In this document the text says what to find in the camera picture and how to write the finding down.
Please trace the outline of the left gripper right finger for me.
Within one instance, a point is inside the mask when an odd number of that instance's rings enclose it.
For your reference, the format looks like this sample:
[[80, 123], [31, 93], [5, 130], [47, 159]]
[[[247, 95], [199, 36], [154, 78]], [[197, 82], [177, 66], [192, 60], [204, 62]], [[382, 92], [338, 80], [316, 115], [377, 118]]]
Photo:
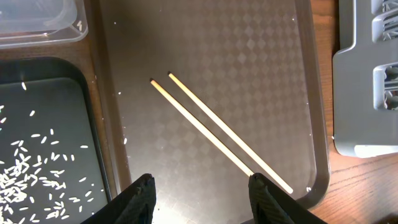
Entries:
[[248, 188], [255, 224], [325, 223], [260, 173], [249, 177]]

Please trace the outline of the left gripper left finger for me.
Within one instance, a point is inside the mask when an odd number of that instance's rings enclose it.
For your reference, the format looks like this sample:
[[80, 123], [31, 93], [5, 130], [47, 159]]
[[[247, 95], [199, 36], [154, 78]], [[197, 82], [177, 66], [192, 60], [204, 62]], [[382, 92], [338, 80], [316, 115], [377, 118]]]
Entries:
[[155, 179], [143, 174], [81, 224], [151, 224], [155, 205]]

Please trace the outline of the wooden chopstick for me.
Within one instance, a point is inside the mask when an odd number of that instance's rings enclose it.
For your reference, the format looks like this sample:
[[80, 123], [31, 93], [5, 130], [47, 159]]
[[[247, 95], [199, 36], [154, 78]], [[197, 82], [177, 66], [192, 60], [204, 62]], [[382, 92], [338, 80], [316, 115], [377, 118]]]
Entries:
[[248, 177], [254, 172], [239, 159], [229, 148], [227, 148], [206, 126], [204, 126], [194, 115], [191, 114], [183, 105], [181, 105], [168, 91], [159, 85], [153, 78], [150, 78], [150, 84], [199, 132], [202, 133], [214, 146], [216, 146], [232, 163], [241, 169]]
[[199, 97], [187, 88], [172, 72], [169, 78], [219, 127], [221, 128], [255, 163], [272, 177], [287, 193], [292, 194], [293, 188], [278, 175], [254, 150], [252, 150], [216, 113], [214, 113]]

